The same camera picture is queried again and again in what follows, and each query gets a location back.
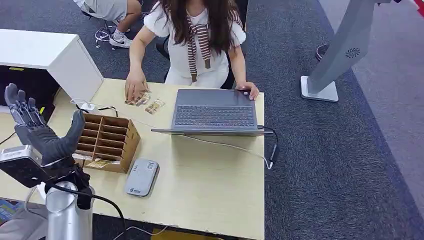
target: person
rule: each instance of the person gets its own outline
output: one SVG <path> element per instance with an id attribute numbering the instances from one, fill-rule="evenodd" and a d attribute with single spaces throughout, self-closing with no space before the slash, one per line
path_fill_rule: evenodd
<path id="1" fill-rule="evenodd" d="M 40 240 L 47 235 L 47 208 L 44 205 L 28 203 L 28 209 L 38 215 L 20 208 L 11 220 L 0 226 L 0 239 Z"/>
<path id="2" fill-rule="evenodd" d="M 165 84 L 220 88 L 229 73 L 228 52 L 236 89 L 250 90 L 251 100 L 257 97 L 258 88 L 246 81 L 240 46 L 246 33 L 233 0 L 159 0 L 129 49 L 127 100 L 149 90 L 142 69 L 146 46 L 156 36 L 168 35 L 170 68 Z"/>
<path id="3" fill-rule="evenodd" d="M 140 18 L 142 6 L 137 0 L 73 0 L 81 11 L 98 19 L 117 21 L 109 43 L 129 48 L 132 40 L 125 36 L 131 25 Z"/>

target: gray shorts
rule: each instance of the gray shorts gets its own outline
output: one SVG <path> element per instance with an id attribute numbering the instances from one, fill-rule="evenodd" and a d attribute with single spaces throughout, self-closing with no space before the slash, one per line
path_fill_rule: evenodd
<path id="1" fill-rule="evenodd" d="M 106 21 L 122 21 L 127 16 L 127 0 L 85 0 L 81 10 Z"/>
<path id="2" fill-rule="evenodd" d="M 45 218 L 48 211 L 44 205 L 28 203 L 28 209 Z M 48 222 L 37 215 L 19 209 L 13 218 L 0 226 L 1 240 L 39 240 L 47 235 Z"/>

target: white stand base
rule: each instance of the white stand base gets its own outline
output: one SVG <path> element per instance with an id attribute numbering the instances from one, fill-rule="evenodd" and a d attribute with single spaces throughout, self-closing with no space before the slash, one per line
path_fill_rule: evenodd
<path id="1" fill-rule="evenodd" d="M 309 93 L 307 81 L 308 78 L 309 76 L 300 77 L 300 88 L 302 89 L 302 98 L 327 102 L 339 101 L 339 96 L 337 95 L 336 84 L 334 81 L 332 81 L 327 87 L 325 87 L 322 91 L 318 93 Z"/>

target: plug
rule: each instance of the plug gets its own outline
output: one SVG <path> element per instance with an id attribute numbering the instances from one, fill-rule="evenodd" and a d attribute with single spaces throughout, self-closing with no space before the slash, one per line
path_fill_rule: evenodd
<path id="1" fill-rule="evenodd" d="M 272 163 L 275 163 L 280 155 L 280 148 L 277 144 L 274 145 L 274 148 L 272 149 L 271 158 L 269 159 Z"/>
<path id="2" fill-rule="evenodd" d="M 90 104 L 90 103 L 83 103 L 81 106 L 82 110 L 86 110 L 89 114 L 96 114 L 96 115 L 102 115 L 97 108 L 96 105 Z"/>

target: small packet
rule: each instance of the small packet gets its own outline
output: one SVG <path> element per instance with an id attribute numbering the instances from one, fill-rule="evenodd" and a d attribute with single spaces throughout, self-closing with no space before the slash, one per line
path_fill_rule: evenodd
<path id="1" fill-rule="evenodd" d="M 134 106 L 134 105 L 137 105 L 137 103 L 140 101 L 140 100 L 142 100 L 143 99 L 143 96 L 144 95 L 146 95 L 147 93 L 145 92 L 145 91 L 140 91 L 140 94 L 139 94 L 139 96 L 137 97 L 137 99 L 135 99 L 135 100 L 131 100 L 131 101 L 128 101 L 128 100 L 125 100 L 124 101 L 124 103 L 125 104 L 127 104 L 127 105 L 131 105 L 131 106 Z"/>
<path id="2" fill-rule="evenodd" d="M 137 101 L 137 103 L 135 104 L 137 107 L 140 107 L 141 105 L 145 105 L 147 104 L 147 102 L 150 100 L 150 95 L 145 92 L 143 94 L 143 96 L 141 96 L 141 99 Z"/>
<path id="3" fill-rule="evenodd" d="M 108 161 L 108 160 L 103 160 L 103 159 L 99 159 L 99 160 L 95 160 L 90 162 L 89 164 L 87 164 L 87 167 L 91 167 L 91 168 L 97 168 L 97 169 L 101 169 L 111 163 L 113 163 L 114 161 Z"/>
<path id="4" fill-rule="evenodd" d="M 165 103 L 163 101 L 161 101 L 160 99 L 156 99 L 152 104 L 146 107 L 145 111 L 149 114 L 154 114 L 158 111 L 158 109 L 160 109 L 164 105 Z"/>

